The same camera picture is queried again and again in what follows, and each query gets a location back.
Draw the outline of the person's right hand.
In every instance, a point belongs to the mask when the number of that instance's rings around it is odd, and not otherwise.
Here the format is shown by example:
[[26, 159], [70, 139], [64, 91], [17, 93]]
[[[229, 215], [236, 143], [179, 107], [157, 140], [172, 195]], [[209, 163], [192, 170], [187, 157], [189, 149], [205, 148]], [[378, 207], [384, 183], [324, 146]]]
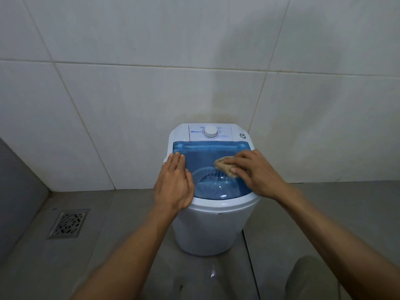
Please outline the person's right hand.
[[266, 158], [258, 151], [253, 150], [256, 157], [252, 160], [232, 158], [225, 161], [242, 168], [241, 179], [256, 194], [273, 199], [279, 203], [288, 201], [301, 195], [301, 192], [285, 182]]

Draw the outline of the person's left hand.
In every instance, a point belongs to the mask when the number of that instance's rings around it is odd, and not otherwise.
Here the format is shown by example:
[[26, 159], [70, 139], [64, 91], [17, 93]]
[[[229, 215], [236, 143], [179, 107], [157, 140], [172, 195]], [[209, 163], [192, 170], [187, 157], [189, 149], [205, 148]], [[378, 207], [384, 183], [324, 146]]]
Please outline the person's left hand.
[[189, 189], [185, 169], [186, 159], [181, 154], [182, 175], [173, 174], [173, 153], [167, 157], [169, 163], [163, 181], [161, 181], [161, 171], [158, 175], [157, 182], [154, 185], [155, 207], [158, 211], [175, 218], [182, 210], [188, 208], [194, 198], [194, 189]]

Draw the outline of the tan cleaning cloth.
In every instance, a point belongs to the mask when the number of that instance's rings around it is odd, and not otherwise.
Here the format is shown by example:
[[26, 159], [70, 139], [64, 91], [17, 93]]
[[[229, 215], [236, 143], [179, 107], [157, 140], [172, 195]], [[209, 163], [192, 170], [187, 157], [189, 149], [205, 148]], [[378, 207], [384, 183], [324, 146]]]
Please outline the tan cleaning cloth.
[[233, 158], [233, 156], [224, 156], [222, 158], [219, 158], [214, 161], [214, 167], [218, 171], [225, 173], [227, 176], [236, 179], [236, 178], [238, 178], [238, 176], [232, 172], [232, 168], [236, 167], [236, 165], [225, 163], [226, 160], [232, 159], [232, 158]]

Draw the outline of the person's right forearm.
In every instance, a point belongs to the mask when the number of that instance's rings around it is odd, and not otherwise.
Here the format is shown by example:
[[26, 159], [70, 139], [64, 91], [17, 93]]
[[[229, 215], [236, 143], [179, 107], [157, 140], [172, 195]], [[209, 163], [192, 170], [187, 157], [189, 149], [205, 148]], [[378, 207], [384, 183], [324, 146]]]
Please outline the person's right forearm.
[[275, 199], [354, 300], [400, 300], [400, 267], [310, 204], [298, 189]]

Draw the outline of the person's left forearm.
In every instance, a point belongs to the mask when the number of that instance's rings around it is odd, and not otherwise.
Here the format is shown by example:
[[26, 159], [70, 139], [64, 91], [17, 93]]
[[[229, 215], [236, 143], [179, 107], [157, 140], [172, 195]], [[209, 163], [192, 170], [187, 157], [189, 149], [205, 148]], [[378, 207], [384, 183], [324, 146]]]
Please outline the person's left forearm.
[[176, 210], [153, 208], [145, 222], [74, 292], [72, 300], [136, 299], [176, 216]]

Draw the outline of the blue transparent washer lid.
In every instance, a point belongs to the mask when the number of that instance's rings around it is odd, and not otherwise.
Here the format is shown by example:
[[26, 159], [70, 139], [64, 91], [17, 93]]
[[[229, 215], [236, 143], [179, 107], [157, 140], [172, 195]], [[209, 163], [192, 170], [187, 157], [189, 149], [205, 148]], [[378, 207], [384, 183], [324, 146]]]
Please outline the blue transparent washer lid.
[[194, 196], [206, 200], [228, 200], [243, 197], [251, 190], [241, 178], [233, 178], [218, 170], [214, 162], [223, 157], [234, 156], [249, 150], [246, 141], [176, 141], [177, 151], [186, 158], [186, 168], [192, 173]]

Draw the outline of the white mini washing machine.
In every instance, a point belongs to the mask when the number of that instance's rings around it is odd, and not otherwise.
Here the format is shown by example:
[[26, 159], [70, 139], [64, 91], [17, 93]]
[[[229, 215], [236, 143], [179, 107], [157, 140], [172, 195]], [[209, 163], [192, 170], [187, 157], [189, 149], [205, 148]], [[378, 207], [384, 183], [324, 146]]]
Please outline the white mini washing machine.
[[[203, 130], [207, 125], [218, 128], [217, 137], [204, 136]], [[246, 134], [246, 139], [241, 138], [240, 133]], [[176, 141], [246, 141], [249, 150], [254, 150], [247, 132], [236, 124], [180, 124], [170, 133], [167, 155], [173, 153]], [[173, 221], [177, 244], [183, 251], [197, 256], [214, 256], [228, 251], [259, 200], [260, 196], [253, 191], [228, 200], [206, 200], [194, 196], [191, 205]]]

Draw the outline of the square metal floor drain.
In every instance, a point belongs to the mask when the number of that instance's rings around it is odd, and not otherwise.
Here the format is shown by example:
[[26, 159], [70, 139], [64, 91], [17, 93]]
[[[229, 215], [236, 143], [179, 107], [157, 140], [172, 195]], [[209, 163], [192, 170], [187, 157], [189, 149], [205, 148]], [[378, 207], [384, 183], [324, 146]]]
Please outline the square metal floor drain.
[[90, 209], [64, 210], [61, 211], [46, 239], [75, 239], [79, 236], [81, 229]]

